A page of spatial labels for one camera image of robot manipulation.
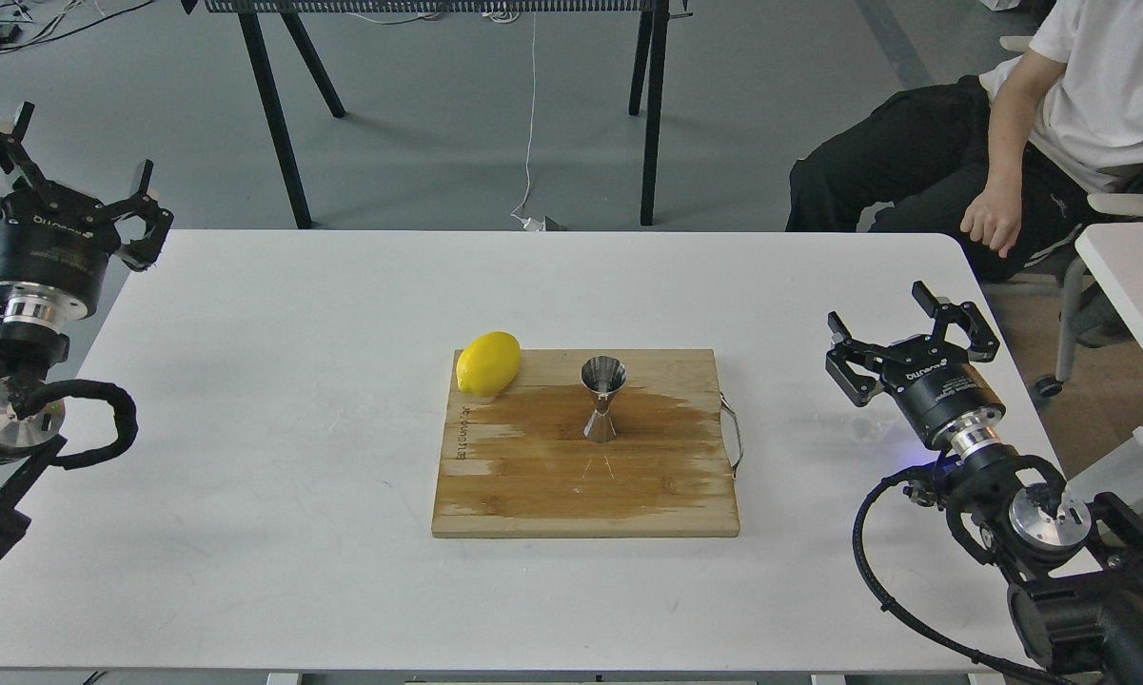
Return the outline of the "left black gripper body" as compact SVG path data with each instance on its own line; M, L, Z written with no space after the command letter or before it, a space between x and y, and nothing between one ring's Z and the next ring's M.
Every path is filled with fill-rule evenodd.
M122 237L113 225L65 225L39 212L0 208L0 304L19 286L57 298L72 321L99 303L109 258Z

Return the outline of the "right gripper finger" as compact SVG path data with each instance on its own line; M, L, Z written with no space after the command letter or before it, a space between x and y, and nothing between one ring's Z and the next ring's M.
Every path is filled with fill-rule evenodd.
M1000 340L975 303L950 303L946 298L937 298L921 281L912 284L911 294L934 322L932 333L909 341L911 367L957 367L970 363L990 363L996 358ZM950 326L958 326L964 330L968 347L948 342Z
M832 330L833 347L826 355L826 371L846 398L856 406L864 407L876 395L890 393L898 406L905 401L903 382L884 379L885 365L905 364L905 345L880 347L862 342L853 335L836 311L828 313L828 326Z

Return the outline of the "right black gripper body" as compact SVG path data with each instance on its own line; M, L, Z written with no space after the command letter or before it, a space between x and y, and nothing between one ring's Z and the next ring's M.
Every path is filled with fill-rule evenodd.
M885 367L884 387L919 441L933 451L949 445L941 435L964 415L975 412L998 421L1005 413L1005 403L968 363L892 363Z

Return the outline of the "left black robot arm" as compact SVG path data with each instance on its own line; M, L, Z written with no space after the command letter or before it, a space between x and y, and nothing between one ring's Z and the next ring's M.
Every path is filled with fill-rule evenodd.
M19 499L46 468L80 469L119 457L139 433L122 387L89 379L49 382L69 355L65 324L95 312L110 258L142 272L155 264L171 228L150 194L153 165L141 165L128 198L102 204L45 177L24 148L34 105L0 128L0 465L17 469L0 487L0 561L26 536ZM66 399L106 403L115 438L67 455Z

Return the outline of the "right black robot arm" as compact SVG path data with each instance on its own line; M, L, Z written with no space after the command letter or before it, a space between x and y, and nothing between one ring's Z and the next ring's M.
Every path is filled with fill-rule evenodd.
M889 347L854 338L840 316L828 314L829 376L858 407L889 395L924 447L936 451L932 463L881 479L860 504L852 551L864 584L916 634L1015 679L1068 684L1073 674L1102 674L1108 684L1143 684L1143 520L1112 493L1076 496L1049 460L1004 443L996 435L1004 403L975 369L997 355L994 330L972 301L937 298L924 282L912 296L933 329ZM864 523L892 487L936 508L972 559L1000 571L1033 666L937 632L881 586L864 551Z

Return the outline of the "person's bare hand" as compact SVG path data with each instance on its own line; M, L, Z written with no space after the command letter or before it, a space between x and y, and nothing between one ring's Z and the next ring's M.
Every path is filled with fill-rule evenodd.
M1010 256L1022 230L1022 182L988 181L985 188L964 209L962 234L984 245L998 257Z

